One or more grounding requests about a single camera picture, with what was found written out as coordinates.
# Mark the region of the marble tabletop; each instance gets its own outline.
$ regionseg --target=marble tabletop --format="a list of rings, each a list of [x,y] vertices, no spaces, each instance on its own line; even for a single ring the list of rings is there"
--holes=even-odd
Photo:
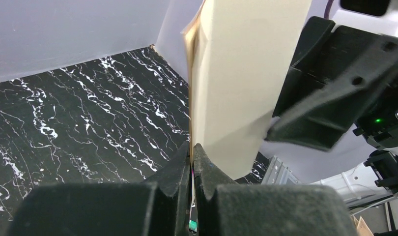
[[[142,181],[188,128],[187,83],[149,47],[0,83],[0,235],[36,186]]]

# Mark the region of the cream paper sheet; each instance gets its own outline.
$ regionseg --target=cream paper sheet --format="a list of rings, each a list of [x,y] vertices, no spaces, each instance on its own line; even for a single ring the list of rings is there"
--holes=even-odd
[[[191,146],[232,179],[251,170],[310,4],[205,0],[183,32]]]

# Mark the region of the screw hole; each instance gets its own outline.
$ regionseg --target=screw hole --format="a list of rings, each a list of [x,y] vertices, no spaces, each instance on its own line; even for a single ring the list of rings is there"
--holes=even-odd
[[[352,79],[352,85],[354,86],[359,86],[364,82],[364,79],[361,77],[357,77],[355,79]]]
[[[391,52],[394,49],[397,48],[397,44],[393,43],[393,42],[387,42],[383,45],[383,51],[384,52]]]

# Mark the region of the green object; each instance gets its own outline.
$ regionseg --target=green object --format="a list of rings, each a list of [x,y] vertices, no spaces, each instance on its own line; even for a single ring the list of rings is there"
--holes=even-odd
[[[189,230],[197,232],[198,225],[195,221],[189,221]]]

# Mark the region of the wall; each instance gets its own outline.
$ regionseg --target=wall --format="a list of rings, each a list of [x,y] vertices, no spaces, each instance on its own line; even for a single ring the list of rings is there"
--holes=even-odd
[[[182,31],[198,11],[202,0],[171,0],[155,44],[157,52],[186,81],[187,63]]]
[[[156,42],[170,0],[0,0],[0,81]]]

